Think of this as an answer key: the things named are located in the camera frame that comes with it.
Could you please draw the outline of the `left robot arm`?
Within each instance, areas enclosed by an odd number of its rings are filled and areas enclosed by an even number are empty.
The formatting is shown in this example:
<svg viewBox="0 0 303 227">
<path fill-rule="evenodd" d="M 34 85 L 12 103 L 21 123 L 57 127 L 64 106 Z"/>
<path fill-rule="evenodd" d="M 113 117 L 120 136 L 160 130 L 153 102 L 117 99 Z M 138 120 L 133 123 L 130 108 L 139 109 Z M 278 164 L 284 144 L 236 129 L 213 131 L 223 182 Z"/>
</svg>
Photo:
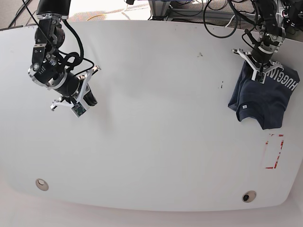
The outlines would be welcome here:
<svg viewBox="0 0 303 227">
<path fill-rule="evenodd" d="M 276 20 L 277 5 L 273 0 L 253 0 L 255 9 L 253 28 L 259 32 L 258 39 L 255 39 L 250 30 L 245 30 L 243 35 L 247 35 L 253 44 L 250 52 L 242 49 L 233 49 L 233 53 L 243 58 L 252 68 L 251 79 L 261 84 L 265 83 L 269 72 L 282 68 L 281 63 L 272 61 L 274 53 L 285 41 L 285 29 L 280 27 Z"/>
</svg>

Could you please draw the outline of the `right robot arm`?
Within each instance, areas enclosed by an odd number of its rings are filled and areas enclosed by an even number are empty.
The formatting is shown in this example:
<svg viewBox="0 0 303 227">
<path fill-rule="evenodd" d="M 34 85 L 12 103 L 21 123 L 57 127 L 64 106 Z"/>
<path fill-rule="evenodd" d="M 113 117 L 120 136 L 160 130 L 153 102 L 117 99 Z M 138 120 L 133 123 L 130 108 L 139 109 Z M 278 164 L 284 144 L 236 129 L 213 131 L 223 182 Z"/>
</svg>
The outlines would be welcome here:
<svg viewBox="0 0 303 227">
<path fill-rule="evenodd" d="M 34 22 L 37 24 L 32 64 L 28 70 L 31 80 L 41 87 L 60 94 L 50 106 L 54 111 L 59 106 L 66 106 L 80 117 L 98 102 L 95 99 L 89 81 L 100 70 L 91 67 L 73 74 L 75 67 L 83 61 L 84 48 L 79 35 L 68 23 L 71 2 L 69 0 L 41 0 L 38 3 Z M 65 25 L 76 38 L 79 52 L 64 53 L 60 47 L 65 40 Z"/>
</svg>

